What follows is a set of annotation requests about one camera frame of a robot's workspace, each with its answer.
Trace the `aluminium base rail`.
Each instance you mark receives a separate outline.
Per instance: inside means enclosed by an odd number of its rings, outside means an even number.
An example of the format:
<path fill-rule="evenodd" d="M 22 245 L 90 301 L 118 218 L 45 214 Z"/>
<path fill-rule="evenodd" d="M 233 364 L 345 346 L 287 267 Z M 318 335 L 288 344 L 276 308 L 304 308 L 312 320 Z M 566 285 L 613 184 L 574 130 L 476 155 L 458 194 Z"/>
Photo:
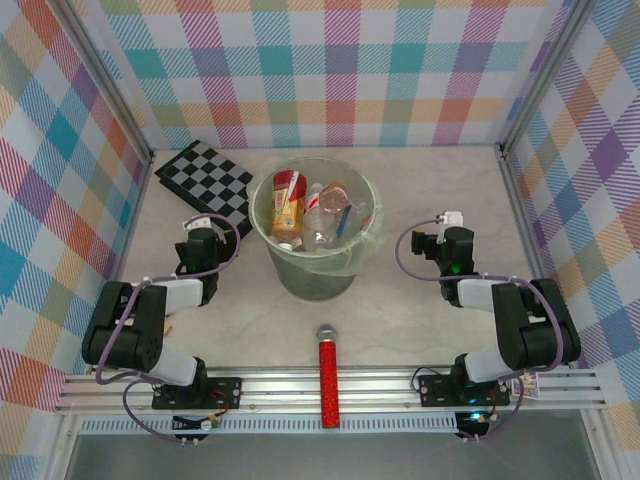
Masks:
<path fill-rule="evenodd" d="M 418 393 L 410 386 L 412 367 L 345 367 L 338 371 L 342 413 L 418 412 Z M 320 412 L 319 373 L 313 367 L 211 369 L 213 377 L 242 379 L 241 413 Z M 90 375 L 67 378 L 55 412 L 116 414 L 124 411 L 127 380 L 99 385 Z M 585 410 L 606 406 L 598 374 L 593 370 L 558 368 L 539 376 L 539 396 L 525 399 L 523 410 Z"/>

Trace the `black grey chessboard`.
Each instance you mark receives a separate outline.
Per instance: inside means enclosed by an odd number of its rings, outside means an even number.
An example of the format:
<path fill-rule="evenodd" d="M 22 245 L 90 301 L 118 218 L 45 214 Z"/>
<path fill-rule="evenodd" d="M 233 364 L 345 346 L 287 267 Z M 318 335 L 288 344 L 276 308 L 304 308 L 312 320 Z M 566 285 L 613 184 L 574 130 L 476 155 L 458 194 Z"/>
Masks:
<path fill-rule="evenodd" d="M 242 239 L 251 232 L 247 187 L 253 175 L 209 145 L 192 142 L 155 175 L 198 213 L 221 215 L 237 227 Z"/>

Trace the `copper red tea bottle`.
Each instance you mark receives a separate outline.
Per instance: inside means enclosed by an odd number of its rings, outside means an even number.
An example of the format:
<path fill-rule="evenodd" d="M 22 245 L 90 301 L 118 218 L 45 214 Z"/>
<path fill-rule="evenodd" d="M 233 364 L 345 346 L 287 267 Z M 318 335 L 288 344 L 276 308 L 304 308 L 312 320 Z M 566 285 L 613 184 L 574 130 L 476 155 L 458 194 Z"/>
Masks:
<path fill-rule="evenodd" d="M 327 184 L 319 193 L 319 206 L 330 214 L 338 214 L 349 205 L 349 196 L 344 185 L 332 182 Z"/>

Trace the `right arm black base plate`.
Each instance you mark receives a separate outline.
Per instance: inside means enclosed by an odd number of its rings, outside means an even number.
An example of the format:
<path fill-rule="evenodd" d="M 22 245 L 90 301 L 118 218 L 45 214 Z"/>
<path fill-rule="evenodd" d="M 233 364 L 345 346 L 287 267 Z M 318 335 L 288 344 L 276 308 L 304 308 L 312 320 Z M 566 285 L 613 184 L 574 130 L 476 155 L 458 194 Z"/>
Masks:
<path fill-rule="evenodd" d="M 498 407 L 510 404 L 510 391 L 497 381 L 464 383 L 452 375 L 419 377 L 422 407 Z"/>

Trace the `right aluminium frame post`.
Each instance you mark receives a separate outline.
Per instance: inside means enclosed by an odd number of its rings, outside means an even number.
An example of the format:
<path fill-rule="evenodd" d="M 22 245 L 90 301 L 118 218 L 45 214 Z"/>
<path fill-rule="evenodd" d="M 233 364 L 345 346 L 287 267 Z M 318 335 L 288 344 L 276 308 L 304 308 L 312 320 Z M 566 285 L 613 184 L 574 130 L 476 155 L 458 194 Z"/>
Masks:
<path fill-rule="evenodd" d="M 540 71 L 529 93 L 524 97 L 522 105 L 515 116 L 510 129 L 499 143 L 500 152 L 508 155 L 523 136 L 526 127 L 532 120 L 535 110 L 541 103 L 552 81 L 562 67 L 571 47 L 588 20 L 598 0 L 575 0 L 569 10 L 555 42 L 541 64 Z"/>

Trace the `purple picture card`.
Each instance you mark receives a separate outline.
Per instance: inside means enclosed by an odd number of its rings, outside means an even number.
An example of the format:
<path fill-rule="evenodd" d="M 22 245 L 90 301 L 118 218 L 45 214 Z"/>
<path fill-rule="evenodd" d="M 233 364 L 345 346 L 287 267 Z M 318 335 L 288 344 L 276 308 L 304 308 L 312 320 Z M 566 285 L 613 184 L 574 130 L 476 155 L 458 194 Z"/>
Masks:
<path fill-rule="evenodd" d="M 528 399 L 538 399 L 540 396 L 539 375 L 537 372 L 523 373 L 510 380 L 512 394 Z"/>

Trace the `red glitter microphone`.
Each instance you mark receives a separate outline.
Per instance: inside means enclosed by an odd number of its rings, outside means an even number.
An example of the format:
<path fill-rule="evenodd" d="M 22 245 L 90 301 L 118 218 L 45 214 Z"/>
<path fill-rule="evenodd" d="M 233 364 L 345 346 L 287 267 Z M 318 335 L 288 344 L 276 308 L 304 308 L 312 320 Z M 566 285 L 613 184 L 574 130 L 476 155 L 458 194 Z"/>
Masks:
<path fill-rule="evenodd" d="M 337 331 L 325 324 L 317 331 L 319 351 L 319 378 L 321 422 L 323 429 L 340 427 Z"/>

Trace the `blue label blue cap bottle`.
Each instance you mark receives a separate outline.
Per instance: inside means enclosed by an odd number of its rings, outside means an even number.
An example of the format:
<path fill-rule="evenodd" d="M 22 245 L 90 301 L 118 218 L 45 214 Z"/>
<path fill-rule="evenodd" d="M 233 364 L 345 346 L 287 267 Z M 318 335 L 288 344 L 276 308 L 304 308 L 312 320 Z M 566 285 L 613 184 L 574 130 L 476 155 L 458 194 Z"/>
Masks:
<path fill-rule="evenodd" d="M 336 239 L 347 242 L 368 225 L 370 218 L 371 208 L 368 203 L 349 203 L 339 217 Z"/>

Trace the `small circuit board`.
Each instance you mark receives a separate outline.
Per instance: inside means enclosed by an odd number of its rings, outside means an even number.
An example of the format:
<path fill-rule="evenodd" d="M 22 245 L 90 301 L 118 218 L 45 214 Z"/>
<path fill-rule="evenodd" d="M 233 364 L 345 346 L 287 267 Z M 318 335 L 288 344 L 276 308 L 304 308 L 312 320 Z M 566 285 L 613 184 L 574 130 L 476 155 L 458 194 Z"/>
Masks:
<path fill-rule="evenodd" d="M 172 417 L 172 429 L 173 430 L 185 430 L 185 431 L 211 431 L 217 429 L 220 426 L 220 421 L 217 415 L 206 416 L 202 418 L 191 418 L 174 415 Z"/>
<path fill-rule="evenodd" d="M 456 435 L 463 439 L 472 439 L 486 435 L 490 428 L 490 419 L 487 412 L 456 412 Z"/>

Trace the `red white label clear bottle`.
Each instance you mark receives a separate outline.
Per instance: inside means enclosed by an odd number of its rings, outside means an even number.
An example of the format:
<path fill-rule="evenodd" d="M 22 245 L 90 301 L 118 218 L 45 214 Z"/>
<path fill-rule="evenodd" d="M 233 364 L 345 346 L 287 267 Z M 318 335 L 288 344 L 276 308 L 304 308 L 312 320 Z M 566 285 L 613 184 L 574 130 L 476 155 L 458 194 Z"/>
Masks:
<path fill-rule="evenodd" d="M 326 212 L 319 203 L 320 193 L 323 188 L 324 186 L 321 183 L 314 183 L 307 191 L 303 217 L 303 246 L 308 252 L 315 251 L 326 242 L 328 231 Z"/>

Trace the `green translucent bin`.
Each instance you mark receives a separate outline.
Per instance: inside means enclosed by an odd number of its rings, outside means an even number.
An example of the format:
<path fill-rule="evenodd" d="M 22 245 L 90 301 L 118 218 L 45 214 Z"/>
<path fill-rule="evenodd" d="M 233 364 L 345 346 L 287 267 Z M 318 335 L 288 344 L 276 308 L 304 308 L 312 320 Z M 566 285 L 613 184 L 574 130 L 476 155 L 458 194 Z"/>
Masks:
<path fill-rule="evenodd" d="M 342 214 L 326 212 L 326 242 L 308 252 L 301 239 L 279 243 L 271 235 L 273 176 L 281 170 L 298 170 L 306 177 L 307 191 L 314 183 L 344 185 L 349 203 L 366 202 L 371 208 L 368 225 L 347 242 L 336 239 Z M 349 164 L 323 157 L 302 157 L 274 164 L 261 171 L 247 187 L 249 219 L 264 240 L 283 286 L 294 296 L 309 301 L 333 299 L 345 292 L 383 243 L 384 212 L 375 185 Z"/>

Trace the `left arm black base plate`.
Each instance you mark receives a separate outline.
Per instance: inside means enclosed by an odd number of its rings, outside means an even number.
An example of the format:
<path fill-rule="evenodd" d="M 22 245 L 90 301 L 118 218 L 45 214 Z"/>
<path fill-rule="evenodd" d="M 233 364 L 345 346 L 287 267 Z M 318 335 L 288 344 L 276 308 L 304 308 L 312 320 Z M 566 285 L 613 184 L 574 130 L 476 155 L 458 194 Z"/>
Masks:
<path fill-rule="evenodd" d="M 207 377 L 190 386 L 162 385 L 154 389 L 153 410 L 238 409 L 240 377 Z"/>

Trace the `left aluminium frame post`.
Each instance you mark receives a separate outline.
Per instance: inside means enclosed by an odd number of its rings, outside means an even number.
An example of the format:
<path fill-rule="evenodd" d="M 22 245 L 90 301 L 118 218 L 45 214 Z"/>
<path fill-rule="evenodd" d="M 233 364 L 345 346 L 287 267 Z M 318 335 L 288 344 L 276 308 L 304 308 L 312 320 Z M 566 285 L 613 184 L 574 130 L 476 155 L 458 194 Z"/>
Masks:
<path fill-rule="evenodd" d="M 80 16 L 75 12 L 71 0 L 46 0 L 61 26 L 77 49 L 85 68 L 92 76 L 114 116 L 120 121 L 124 132 L 135 150 L 147 164 L 152 164 L 154 152 L 144 137 L 133 113 L 126 104 L 115 80 L 107 69 L 98 49 L 87 33 Z"/>

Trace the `aluminium frame post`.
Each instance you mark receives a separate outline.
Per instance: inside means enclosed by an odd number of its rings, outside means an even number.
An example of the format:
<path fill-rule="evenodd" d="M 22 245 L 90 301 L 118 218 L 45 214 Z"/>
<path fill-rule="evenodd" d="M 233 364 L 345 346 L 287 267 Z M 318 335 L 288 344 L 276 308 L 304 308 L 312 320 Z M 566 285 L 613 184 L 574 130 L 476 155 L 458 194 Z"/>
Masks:
<path fill-rule="evenodd" d="M 523 136 L 526 127 L 532 120 L 535 110 L 541 103 L 552 81 L 562 67 L 571 47 L 588 20 L 598 0 L 575 0 L 569 10 L 555 42 L 541 64 L 540 71 L 529 93 L 524 97 L 522 105 L 515 116 L 510 129 L 499 143 L 500 152 L 508 155 Z"/>
<path fill-rule="evenodd" d="M 114 116 L 120 121 L 124 132 L 135 150 L 147 164 L 152 164 L 154 152 L 144 137 L 133 113 L 126 104 L 115 80 L 107 69 L 98 49 L 87 33 L 80 16 L 75 12 L 71 0 L 46 0 L 61 26 L 77 49 L 85 68 L 92 76 Z"/>

